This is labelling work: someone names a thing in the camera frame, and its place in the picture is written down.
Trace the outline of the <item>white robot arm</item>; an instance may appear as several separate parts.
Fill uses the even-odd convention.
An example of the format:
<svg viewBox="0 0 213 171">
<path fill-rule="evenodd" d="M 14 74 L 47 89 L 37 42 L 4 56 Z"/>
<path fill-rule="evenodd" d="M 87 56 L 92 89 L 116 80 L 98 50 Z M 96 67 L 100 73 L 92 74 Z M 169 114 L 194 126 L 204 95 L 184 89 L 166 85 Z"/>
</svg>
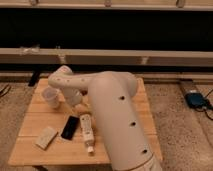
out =
<svg viewBox="0 0 213 171">
<path fill-rule="evenodd" d="M 74 75 L 62 66 L 48 77 L 72 106 L 74 92 L 87 91 L 91 112 L 114 171 L 163 171 L 132 102 L 138 90 L 129 72 Z"/>
</svg>

